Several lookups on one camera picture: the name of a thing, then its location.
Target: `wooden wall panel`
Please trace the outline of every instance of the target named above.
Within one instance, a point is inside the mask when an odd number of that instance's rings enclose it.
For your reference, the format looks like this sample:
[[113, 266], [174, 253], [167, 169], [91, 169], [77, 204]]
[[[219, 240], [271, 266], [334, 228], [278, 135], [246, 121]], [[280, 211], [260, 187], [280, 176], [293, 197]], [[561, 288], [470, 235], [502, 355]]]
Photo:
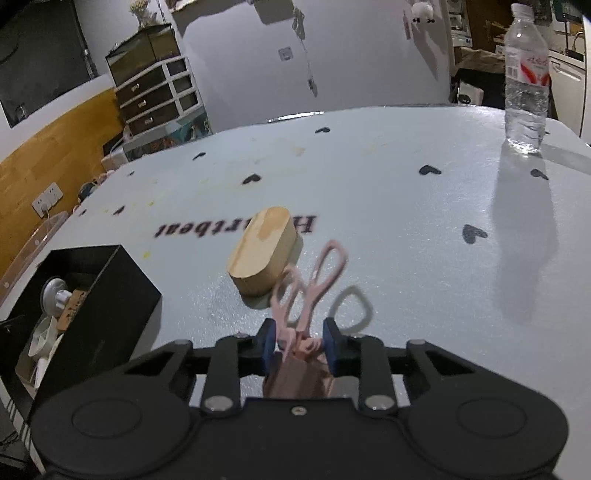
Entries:
[[103, 144], [123, 125], [113, 90], [78, 105], [0, 163], [0, 277], [42, 219], [31, 203], [51, 182], [64, 197], [51, 215], [71, 212], [80, 186], [103, 172]]

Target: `black box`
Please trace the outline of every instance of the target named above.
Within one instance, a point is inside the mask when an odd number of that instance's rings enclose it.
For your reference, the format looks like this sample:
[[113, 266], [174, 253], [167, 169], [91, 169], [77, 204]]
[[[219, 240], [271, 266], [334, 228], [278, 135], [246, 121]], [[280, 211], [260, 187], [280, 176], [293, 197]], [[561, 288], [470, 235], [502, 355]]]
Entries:
[[[14, 368], [42, 315], [52, 277], [87, 295], [51, 360], [35, 400]], [[120, 245], [53, 250], [0, 323], [0, 378], [25, 420], [49, 397], [129, 360], [161, 293]]]

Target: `water bottle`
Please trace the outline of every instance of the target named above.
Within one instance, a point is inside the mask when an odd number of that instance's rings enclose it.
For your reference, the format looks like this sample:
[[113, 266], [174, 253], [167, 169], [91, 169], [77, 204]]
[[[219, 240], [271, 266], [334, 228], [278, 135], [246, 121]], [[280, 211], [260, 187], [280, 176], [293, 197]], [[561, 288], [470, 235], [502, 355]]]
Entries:
[[505, 136], [522, 153], [540, 151], [548, 112], [548, 44], [528, 5], [512, 4], [505, 34]]

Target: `scissors handle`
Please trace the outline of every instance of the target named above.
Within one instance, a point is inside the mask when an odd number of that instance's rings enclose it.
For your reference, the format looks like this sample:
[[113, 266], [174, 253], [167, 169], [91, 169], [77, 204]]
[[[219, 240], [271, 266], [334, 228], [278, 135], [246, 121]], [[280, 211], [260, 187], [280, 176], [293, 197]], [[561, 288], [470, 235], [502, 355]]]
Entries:
[[[284, 280], [291, 275], [293, 279], [293, 286], [284, 303], [281, 303], [279, 298], [279, 289], [283, 285]], [[302, 280], [299, 270], [293, 265], [286, 265], [283, 272], [273, 285], [271, 292], [271, 315], [277, 324], [277, 343], [279, 348], [283, 350], [284, 355], [291, 350], [295, 341], [296, 333], [294, 329], [287, 327], [289, 321], [290, 311], [296, 300], [300, 290], [303, 289], [304, 281]]]
[[[322, 265], [332, 250], [336, 250], [339, 254], [337, 265], [330, 272], [326, 280], [324, 280], [322, 283], [317, 283]], [[340, 277], [347, 265], [348, 258], [349, 255], [347, 250], [345, 250], [343, 246], [336, 240], [329, 240], [328, 243], [323, 247], [322, 252], [320, 252], [318, 259], [316, 260], [314, 270], [312, 271], [312, 275], [310, 276], [310, 282], [306, 287], [306, 292], [304, 294], [304, 306], [301, 311], [300, 321], [295, 327], [295, 331], [300, 334], [301, 338], [307, 338], [310, 336], [310, 322], [312, 321], [312, 313], [314, 312], [314, 308], [324, 296], [324, 294]]]

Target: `white table surface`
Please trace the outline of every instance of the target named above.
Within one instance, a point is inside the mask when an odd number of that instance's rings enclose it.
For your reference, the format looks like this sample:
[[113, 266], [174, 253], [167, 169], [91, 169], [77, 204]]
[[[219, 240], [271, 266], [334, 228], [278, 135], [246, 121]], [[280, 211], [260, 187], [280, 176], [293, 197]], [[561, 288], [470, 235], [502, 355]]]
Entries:
[[[331, 131], [315, 134], [321, 127]], [[316, 216], [302, 235], [303, 272], [331, 238], [350, 255], [316, 309], [314, 333], [341, 292], [360, 292], [336, 310], [349, 333], [389, 346], [425, 338], [556, 401], [570, 425], [557, 473], [587, 479], [591, 148], [559, 122], [549, 120], [547, 131], [543, 158], [524, 158], [504, 145], [502, 111], [366, 108], [239, 128], [149, 155], [120, 168], [68, 219], [0, 319], [50, 250], [121, 244], [163, 295], [136, 354], [179, 338], [211, 346], [237, 330], [254, 333], [270, 312], [245, 305], [226, 274], [243, 222], [226, 228], [285, 206]], [[419, 175], [425, 164], [443, 173]], [[534, 168], [549, 180], [530, 175]], [[254, 173], [261, 180], [243, 185]], [[205, 221], [212, 224], [201, 238], [195, 228], [179, 233]], [[467, 244], [465, 224], [488, 237]], [[258, 394], [258, 385], [247, 379], [243, 394]], [[197, 387], [192, 404], [199, 395]]]

